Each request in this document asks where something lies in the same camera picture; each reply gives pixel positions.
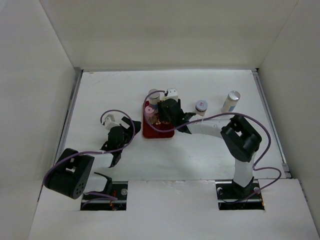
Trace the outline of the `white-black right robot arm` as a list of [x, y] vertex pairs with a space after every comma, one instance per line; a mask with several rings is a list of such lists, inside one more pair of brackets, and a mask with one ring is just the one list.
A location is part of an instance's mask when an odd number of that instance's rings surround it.
[[231, 184], [233, 194], [238, 198], [245, 198], [250, 194], [254, 180], [254, 158], [262, 137], [243, 116], [236, 114], [231, 119], [196, 121], [196, 114], [183, 112], [181, 101], [174, 99], [158, 102], [157, 108], [159, 120], [170, 123], [181, 133], [203, 134], [222, 139], [235, 159]]

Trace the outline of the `red-white lid sauce jar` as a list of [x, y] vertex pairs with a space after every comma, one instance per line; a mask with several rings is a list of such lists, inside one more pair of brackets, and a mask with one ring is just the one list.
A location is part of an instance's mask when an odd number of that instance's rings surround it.
[[166, 121], [166, 120], [162, 120], [161, 123], [164, 124], [164, 125], [170, 125], [171, 124], [169, 121]]

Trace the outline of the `pink cap spice bottle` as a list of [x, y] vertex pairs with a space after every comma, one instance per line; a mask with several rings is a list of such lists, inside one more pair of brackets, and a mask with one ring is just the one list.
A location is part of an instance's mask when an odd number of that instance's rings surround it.
[[144, 109], [144, 113], [145, 113], [145, 119], [151, 124], [154, 125], [157, 122], [157, 116], [156, 116], [156, 112], [155, 109], [148, 105], [145, 107]]

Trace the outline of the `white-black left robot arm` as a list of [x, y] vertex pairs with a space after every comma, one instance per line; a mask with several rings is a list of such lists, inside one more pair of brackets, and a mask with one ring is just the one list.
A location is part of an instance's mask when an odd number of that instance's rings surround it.
[[110, 168], [115, 167], [121, 159], [123, 149], [133, 140], [141, 130], [142, 123], [129, 117], [122, 117], [122, 122], [128, 127], [117, 123], [112, 114], [101, 120], [101, 124], [108, 129], [107, 141], [100, 152], [79, 152], [66, 148], [56, 164], [45, 174], [43, 185], [54, 192], [71, 199], [79, 198], [85, 190], [93, 163], [94, 155], [110, 154], [112, 156]]

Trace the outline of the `tall jar blue label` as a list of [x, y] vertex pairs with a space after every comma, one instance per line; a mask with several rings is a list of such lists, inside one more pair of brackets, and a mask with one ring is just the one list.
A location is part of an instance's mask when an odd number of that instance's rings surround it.
[[160, 92], [157, 89], [149, 90], [148, 102], [149, 105], [154, 109], [155, 112], [158, 111], [158, 102], [160, 102]]

